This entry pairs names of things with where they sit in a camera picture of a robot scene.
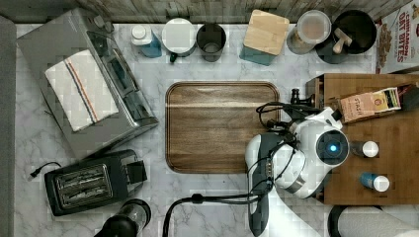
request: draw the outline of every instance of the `white robot body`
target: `white robot body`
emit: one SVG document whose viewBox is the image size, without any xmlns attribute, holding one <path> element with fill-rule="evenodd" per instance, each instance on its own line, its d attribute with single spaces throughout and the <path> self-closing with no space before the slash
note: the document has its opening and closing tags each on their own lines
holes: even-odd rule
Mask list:
<svg viewBox="0 0 419 237">
<path fill-rule="evenodd" d="M 332 114 L 326 108 L 319 115 L 295 122 L 290 132 L 298 141 L 296 147 L 290 143 L 279 146 L 288 138 L 273 132 L 257 135 L 249 142 L 249 190 L 258 188 L 264 180 L 274 182 L 266 196 L 249 204 L 249 226 L 254 236 L 319 236 L 284 204 L 277 189 L 299 198 L 313 197 L 324 186 L 328 173 L 346 160 L 348 139 Z"/>
</svg>

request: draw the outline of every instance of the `wooden tray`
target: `wooden tray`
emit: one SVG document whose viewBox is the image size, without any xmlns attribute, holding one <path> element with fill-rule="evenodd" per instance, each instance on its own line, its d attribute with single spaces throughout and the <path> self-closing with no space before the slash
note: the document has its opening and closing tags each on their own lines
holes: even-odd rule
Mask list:
<svg viewBox="0 0 419 237">
<path fill-rule="evenodd" d="M 278 100 L 268 82 L 174 84 L 166 93 L 167 164 L 180 173 L 246 173 L 247 143 L 266 131 L 256 108 Z"/>
</svg>

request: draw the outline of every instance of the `toaster oven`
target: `toaster oven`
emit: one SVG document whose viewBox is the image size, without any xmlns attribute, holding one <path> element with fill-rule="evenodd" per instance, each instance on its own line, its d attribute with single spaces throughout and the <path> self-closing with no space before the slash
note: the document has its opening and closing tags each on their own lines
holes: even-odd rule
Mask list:
<svg viewBox="0 0 419 237">
<path fill-rule="evenodd" d="M 76 8 L 18 38 L 34 78 L 76 158 L 84 158 L 132 139 L 158 124 L 113 36 L 101 16 Z M 88 49 L 103 74 L 118 112 L 74 131 L 45 71 Z"/>
</svg>

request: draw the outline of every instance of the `white lid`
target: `white lid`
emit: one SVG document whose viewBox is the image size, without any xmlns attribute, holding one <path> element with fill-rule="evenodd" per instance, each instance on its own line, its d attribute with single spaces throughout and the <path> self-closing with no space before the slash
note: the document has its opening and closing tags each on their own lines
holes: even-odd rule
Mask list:
<svg viewBox="0 0 419 237">
<path fill-rule="evenodd" d="M 131 34 L 131 42 L 134 45 L 149 44 L 153 40 L 150 26 L 137 25 L 132 28 Z"/>
<path fill-rule="evenodd" d="M 183 53 L 195 45 L 196 35 L 194 26 L 188 20 L 176 18 L 164 26 L 161 39 L 170 51 Z"/>
<path fill-rule="evenodd" d="M 378 192 L 385 192 L 390 187 L 390 181 L 385 176 L 378 176 L 374 179 L 374 189 Z"/>
<path fill-rule="evenodd" d="M 326 14 L 317 10 L 311 10 L 298 19 L 296 30 L 299 37 L 306 43 L 318 44 L 329 37 L 332 31 L 332 24 Z"/>
<path fill-rule="evenodd" d="M 375 157 L 378 154 L 378 145 L 373 141 L 367 141 L 363 146 L 363 152 L 367 157 Z"/>
</svg>

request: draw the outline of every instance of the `black pot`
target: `black pot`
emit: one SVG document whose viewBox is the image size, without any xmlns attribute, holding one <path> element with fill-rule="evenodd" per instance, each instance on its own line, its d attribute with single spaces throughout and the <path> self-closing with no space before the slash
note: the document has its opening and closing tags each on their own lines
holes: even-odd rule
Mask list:
<svg viewBox="0 0 419 237">
<path fill-rule="evenodd" d="M 352 39 L 350 46 L 344 45 L 342 52 L 336 54 L 333 46 L 339 40 L 334 32 L 339 28 Z M 347 54 L 359 54 L 366 52 L 376 42 L 377 28 L 373 19 L 365 12 L 350 10 L 342 13 L 332 24 L 332 33 L 329 38 L 316 46 L 319 57 L 325 62 L 341 63 Z"/>
</svg>

